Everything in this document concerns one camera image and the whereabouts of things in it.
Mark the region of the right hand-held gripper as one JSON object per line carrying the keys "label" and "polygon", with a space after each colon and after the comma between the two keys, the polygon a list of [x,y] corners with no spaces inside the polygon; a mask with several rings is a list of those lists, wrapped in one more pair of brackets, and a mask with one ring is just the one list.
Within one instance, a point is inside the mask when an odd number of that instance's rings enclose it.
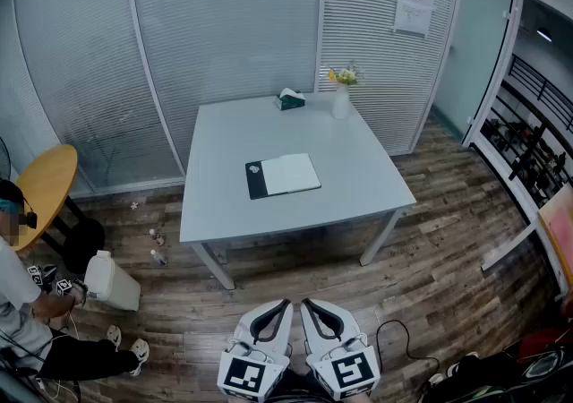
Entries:
{"label": "right hand-held gripper", "polygon": [[[360,333],[355,317],[336,304],[305,298],[301,303],[304,334],[310,354],[306,362],[315,379],[335,401],[367,393],[381,372],[373,346]],[[331,340],[344,341],[332,347]]]}

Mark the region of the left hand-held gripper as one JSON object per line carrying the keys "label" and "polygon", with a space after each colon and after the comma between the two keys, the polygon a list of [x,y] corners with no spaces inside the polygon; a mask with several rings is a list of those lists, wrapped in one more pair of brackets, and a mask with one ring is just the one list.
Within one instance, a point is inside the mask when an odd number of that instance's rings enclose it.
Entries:
{"label": "left hand-held gripper", "polygon": [[290,364],[290,301],[261,304],[244,314],[222,352],[218,388],[227,396],[264,402]]}

